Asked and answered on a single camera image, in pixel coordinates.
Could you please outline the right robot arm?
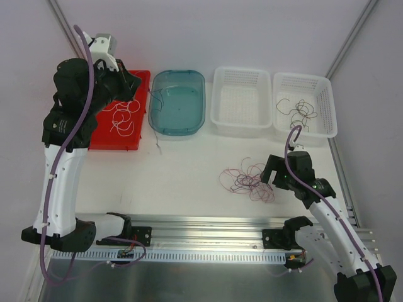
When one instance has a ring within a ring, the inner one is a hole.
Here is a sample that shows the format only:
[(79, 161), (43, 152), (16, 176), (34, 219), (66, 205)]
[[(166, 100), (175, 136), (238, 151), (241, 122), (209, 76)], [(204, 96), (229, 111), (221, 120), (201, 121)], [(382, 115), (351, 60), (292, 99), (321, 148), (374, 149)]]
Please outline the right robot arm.
[(281, 229), (262, 231), (266, 249), (304, 249), (328, 270), (335, 280), (338, 301), (390, 301), (397, 275), (383, 266), (367, 249), (345, 217), (336, 193), (326, 179), (317, 178), (306, 151), (292, 151), (286, 158), (270, 155), (261, 173), (261, 182), (291, 190), (311, 212), (326, 238), (306, 216), (284, 222)]

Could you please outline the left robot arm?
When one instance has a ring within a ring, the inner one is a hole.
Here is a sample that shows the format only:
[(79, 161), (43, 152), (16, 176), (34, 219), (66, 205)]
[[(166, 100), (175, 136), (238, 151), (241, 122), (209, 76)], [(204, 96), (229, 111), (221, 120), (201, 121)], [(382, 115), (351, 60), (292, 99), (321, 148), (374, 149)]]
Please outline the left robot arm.
[(113, 101), (133, 100), (142, 81), (121, 60), (109, 68), (104, 59), (89, 65), (79, 58), (61, 62), (53, 80), (54, 105), (43, 121), (42, 201), (34, 224), (22, 230), (21, 239), (61, 252), (85, 252), (93, 243), (110, 238), (125, 245), (132, 238), (127, 215), (108, 212), (80, 219), (76, 197), (82, 165), (98, 126), (96, 115)]

